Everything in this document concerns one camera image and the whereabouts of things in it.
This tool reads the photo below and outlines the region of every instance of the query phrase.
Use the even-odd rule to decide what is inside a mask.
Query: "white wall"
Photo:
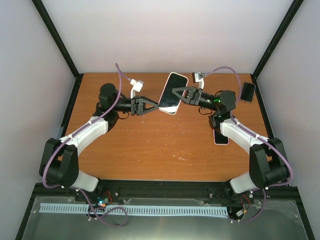
[[[285,144],[316,239],[320,239],[320,1],[304,1],[258,84]]]
[[[15,238],[74,78],[28,1],[0,2],[0,233]]]
[[[292,0],[44,0],[78,70],[253,73]]]

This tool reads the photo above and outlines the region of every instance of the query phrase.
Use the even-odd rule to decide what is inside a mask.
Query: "brown tabletop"
[[[127,75],[145,82],[139,95],[158,102],[169,74]],[[198,87],[192,83],[190,73],[183,75],[189,78],[189,86]],[[242,82],[251,83],[249,74],[240,74],[240,78]],[[118,88],[118,74],[84,74],[66,134],[89,120],[99,101],[99,89],[105,83]],[[123,79],[122,92],[127,97],[131,88]],[[204,92],[215,94],[220,90],[232,90],[238,95],[236,77],[217,73],[205,78]],[[233,114],[253,131],[267,136],[256,96],[252,103],[240,101]],[[101,179],[226,181],[248,171],[249,156],[232,140],[229,145],[215,145],[208,116],[200,115],[197,106],[181,103],[175,115],[156,110],[119,119],[110,132],[81,153],[79,167]]]

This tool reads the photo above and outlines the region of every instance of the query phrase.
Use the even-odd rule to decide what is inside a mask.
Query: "gray floor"
[[[38,199],[33,207],[24,240],[306,240],[298,209],[292,201],[269,202],[259,218],[247,223],[233,223],[212,217],[129,216],[125,226],[109,228],[83,214],[37,213],[40,202],[63,201]],[[257,212],[250,207],[246,217]],[[107,216],[111,224],[123,216]]]

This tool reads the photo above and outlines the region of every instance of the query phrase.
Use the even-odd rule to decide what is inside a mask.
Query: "black metal frame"
[[[287,27],[297,13],[299,7],[304,0],[294,0],[288,9],[286,15],[284,16],[281,24],[279,25],[276,33],[274,34],[270,44],[265,50],[261,60],[259,61],[253,74],[251,74],[252,83],[256,85],[255,93],[257,96],[258,104],[261,110],[264,125],[269,138],[274,138],[274,134],[269,122],[269,118],[262,100],[262,96],[259,90],[257,79],[262,72],[264,66],[269,60],[271,54],[276,48],[277,44],[284,35]],[[38,10],[44,24],[47,26],[52,38],[54,39],[57,47],[59,48],[61,54],[63,55],[67,65],[69,66],[72,74],[75,77],[75,83],[71,92],[71,96],[65,110],[65,114],[61,123],[63,127],[62,135],[66,134],[68,123],[74,108],[74,104],[78,95],[78,91],[83,79],[83,74],[79,74],[75,64],[73,63],[62,39],[59,36],[57,29],[55,28],[45,6],[41,0],[32,0],[34,6]],[[136,198],[180,198],[180,199],[196,199],[201,200],[211,204],[221,204],[224,207],[241,207],[239,202],[229,203],[221,195],[211,195],[211,193],[221,193],[223,188],[222,182],[169,182],[169,181],[122,181],[122,180],[102,180],[102,183],[108,186],[113,192],[113,199],[118,203],[123,202],[123,200],[130,199],[132,197]],[[307,236],[310,240],[315,239],[311,226],[309,224],[308,217],[305,212],[305,208],[300,198],[299,191],[296,187],[271,187],[266,191],[266,194],[271,196],[274,200],[295,200],[300,216],[302,218],[304,228],[306,230]],[[41,183],[37,183],[32,192],[29,204],[25,211],[20,229],[17,233],[16,240],[21,240],[25,227],[28,222],[29,215],[31,213],[32,206],[34,204],[35,197],[37,196],[74,196],[76,199],[83,200],[79,193],[75,192],[73,189],[66,188],[53,188],[46,189]],[[89,194],[90,199],[95,202],[96,196],[94,194]],[[262,199],[262,192],[257,191],[254,194],[253,199]]]

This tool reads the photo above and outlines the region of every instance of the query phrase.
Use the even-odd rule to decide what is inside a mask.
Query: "phone screen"
[[[256,85],[245,82],[242,87],[240,99],[242,101],[251,103],[252,100],[254,99],[255,90],[256,90]]]
[[[168,114],[175,114],[178,110],[181,99],[172,93],[174,88],[183,88],[188,84],[188,78],[175,72],[170,73],[159,100],[159,109]]]
[[[223,136],[220,131],[213,130],[214,143],[216,145],[228,145],[229,138],[227,136]]]

